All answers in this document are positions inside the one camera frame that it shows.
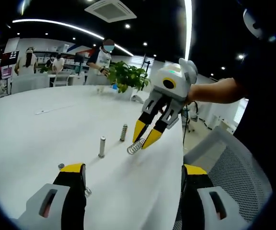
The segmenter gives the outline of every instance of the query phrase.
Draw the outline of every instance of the white shirt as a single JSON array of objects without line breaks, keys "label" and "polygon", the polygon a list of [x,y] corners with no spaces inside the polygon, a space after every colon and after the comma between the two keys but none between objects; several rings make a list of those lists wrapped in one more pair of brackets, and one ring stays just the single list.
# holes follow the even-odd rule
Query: white shirt
[{"label": "white shirt", "polygon": [[19,74],[18,75],[24,75],[24,74],[33,74],[34,73],[34,66],[37,61],[37,57],[35,54],[32,54],[31,64],[29,67],[26,67],[26,54],[24,54],[23,57],[21,57],[17,63],[19,63]]},{"label": "white shirt", "polygon": [[59,73],[63,69],[63,65],[65,64],[65,60],[61,57],[59,60],[57,58],[53,61],[53,66],[56,67],[56,73]]},{"label": "white shirt", "polygon": [[[94,55],[97,55],[96,65],[109,68],[111,62],[110,53],[105,53],[100,48]],[[89,68],[86,85],[110,85],[110,81],[98,69]]]}]

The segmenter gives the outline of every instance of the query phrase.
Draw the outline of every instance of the tabletop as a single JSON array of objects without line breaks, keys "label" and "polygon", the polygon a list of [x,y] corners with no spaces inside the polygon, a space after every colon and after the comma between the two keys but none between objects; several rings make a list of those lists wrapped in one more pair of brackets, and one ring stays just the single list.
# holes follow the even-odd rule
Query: tabletop
[{"label": "tabletop", "polygon": [[[59,163],[84,162],[92,191],[85,229],[173,228],[181,191],[181,122],[129,155],[142,104],[118,101],[115,93],[108,87],[98,94],[96,86],[67,86],[0,99],[0,205],[10,218],[18,218],[28,198],[53,183]],[[119,142],[123,124],[126,140]],[[98,158],[101,136],[106,137],[103,159]]]}]

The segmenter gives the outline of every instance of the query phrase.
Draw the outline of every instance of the air conditioner vent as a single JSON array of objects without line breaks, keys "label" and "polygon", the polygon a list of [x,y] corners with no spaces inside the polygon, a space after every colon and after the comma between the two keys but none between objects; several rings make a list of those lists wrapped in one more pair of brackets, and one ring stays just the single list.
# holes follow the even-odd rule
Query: air conditioner vent
[{"label": "air conditioner vent", "polygon": [[101,0],[87,7],[85,11],[108,23],[137,18],[137,16],[119,0]]}]

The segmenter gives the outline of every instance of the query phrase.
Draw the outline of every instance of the potted plant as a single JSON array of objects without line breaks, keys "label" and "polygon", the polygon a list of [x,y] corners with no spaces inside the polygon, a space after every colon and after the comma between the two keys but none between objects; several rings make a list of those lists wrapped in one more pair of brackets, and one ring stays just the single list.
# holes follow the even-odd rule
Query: potted plant
[{"label": "potted plant", "polygon": [[142,90],[149,84],[147,76],[144,69],[119,61],[109,68],[108,79],[111,83],[117,84],[117,92],[122,99],[129,100],[134,88]]}]

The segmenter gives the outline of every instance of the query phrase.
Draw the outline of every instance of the display screen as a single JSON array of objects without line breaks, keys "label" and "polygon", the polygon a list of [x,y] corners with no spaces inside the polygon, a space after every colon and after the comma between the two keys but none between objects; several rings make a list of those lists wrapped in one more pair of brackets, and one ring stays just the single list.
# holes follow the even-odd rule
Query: display screen
[{"label": "display screen", "polygon": [[15,65],[17,63],[18,56],[18,50],[3,53],[0,61],[0,67]]}]

